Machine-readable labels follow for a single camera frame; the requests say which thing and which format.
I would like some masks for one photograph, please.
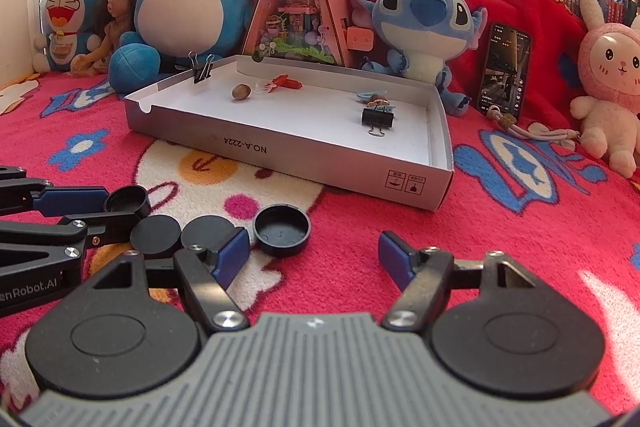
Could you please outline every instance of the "pink plush toy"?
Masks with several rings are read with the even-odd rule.
[[[578,75],[588,96],[571,102],[582,120],[580,143],[594,158],[608,155],[609,167],[625,178],[636,171],[640,152],[640,17],[631,28],[606,23],[597,0],[580,0],[588,33],[578,52]]]

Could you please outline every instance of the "pink rug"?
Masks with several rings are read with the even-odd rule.
[[[378,235],[394,230],[463,259],[503,250],[588,312],[607,335],[592,394],[611,412],[640,402],[640,192],[605,166],[559,144],[520,142],[476,111],[449,126],[456,174],[437,213],[374,200],[129,132],[103,77],[50,74],[0,91],[0,164],[56,185],[148,188],[154,211],[182,225],[218,214],[250,229],[262,206],[310,209],[306,250],[274,261],[254,250],[230,288],[251,319],[265,311],[369,311],[379,319],[399,292],[378,265]],[[38,214],[14,217],[47,222]],[[126,245],[92,252],[92,273]],[[170,302],[167,291],[154,296]],[[468,298],[454,294],[453,303]],[[12,406],[38,390],[24,358],[47,305],[0,319],[0,381]]]

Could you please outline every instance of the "mobile phone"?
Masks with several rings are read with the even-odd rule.
[[[527,69],[531,52],[531,36],[504,24],[491,26],[478,110],[486,114],[492,105],[501,113],[520,117]]]

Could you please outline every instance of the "miniature house model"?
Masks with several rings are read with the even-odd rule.
[[[256,6],[242,54],[354,65],[346,0],[258,0]]]

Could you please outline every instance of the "blue plush toy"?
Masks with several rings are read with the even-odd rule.
[[[129,94],[158,81],[160,57],[185,64],[228,54],[251,22],[254,0],[137,0],[136,32],[120,39],[109,63],[109,82]]]
[[[94,6],[98,0],[47,0],[43,17],[45,33],[33,39],[38,53],[33,69],[69,71],[71,60],[93,51],[102,39],[92,32]]]
[[[362,69],[395,74],[434,84],[448,114],[460,116],[468,108],[469,97],[450,92],[450,58],[478,48],[487,13],[473,14],[464,0],[351,0],[353,22],[373,29],[391,47],[388,67],[367,62]]]

